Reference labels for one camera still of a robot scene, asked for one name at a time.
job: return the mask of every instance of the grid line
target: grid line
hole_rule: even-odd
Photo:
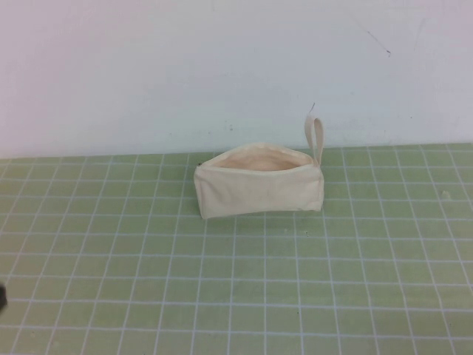
[[[399,167],[401,168],[401,163],[399,161],[399,155],[398,155],[398,151],[395,150],[395,154],[396,154],[396,159],[398,160],[398,164],[399,164]],[[402,169],[401,170],[401,177],[402,177],[402,180],[404,180],[404,174],[402,172]],[[406,185],[404,184],[404,188],[406,190],[406,194],[407,196],[409,196],[409,190],[408,188],[406,187]],[[412,213],[414,213],[414,207],[412,206],[412,202],[409,202],[409,205],[411,207],[411,210],[412,210]],[[447,322],[446,320],[446,317],[445,317],[445,313],[444,313],[444,310],[443,310],[443,301],[440,297],[440,292],[438,291],[438,287],[437,285],[435,284],[435,278],[434,278],[434,273],[432,271],[432,267],[430,266],[430,262],[429,262],[429,256],[427,254],[427,250],[426,250],[426,247],[424,245],[424,242],[423,242],[423,239],[422,239],[422,235],[421,235],[421,230],[419,228],[419,224],[417,222],[417,220],[415,220],[415,228],[418,230],[418,233],[420,235],[420,241],[421,241],[421,245],[422,245],[422,249],[423,249],[423,253],[425,255],[425,258],[427,260],[426,264],[427,264],[427,268],[429,269],[429,274],[430,274],[430,277],[432,278],[432,280],[434,281],[434,289],[435,289],[435,293],[437,294],[437,298],[438,298],[438,302],[440,304],[440,312],[442,313],[442,318],[443,318],[443,323],[445,325],[445,328],[446,328],[446,332],[447,332],[447,335],[448,335],[448,338],[449,338],[449,342],[450,342],[450,347],[452,349],[452,353],[453,355],[456,355],[456,350],[455,350],[455,345],[453,344],[453,340],[452,340],[452,335],[450,334],[450,329],[449,329],[449,323]]]

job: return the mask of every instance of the fabric loop handle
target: fabric loop handle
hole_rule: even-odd
[[[316,144],[314,144],[312,139],[312,127],[316,131]],[[322,152],[324,150],[324,127],[322,126],[322,122],[309,113],[305,119],[304,130],[307,144],[309,148],[312,149],[314,165],[320,166],[322,164]]]

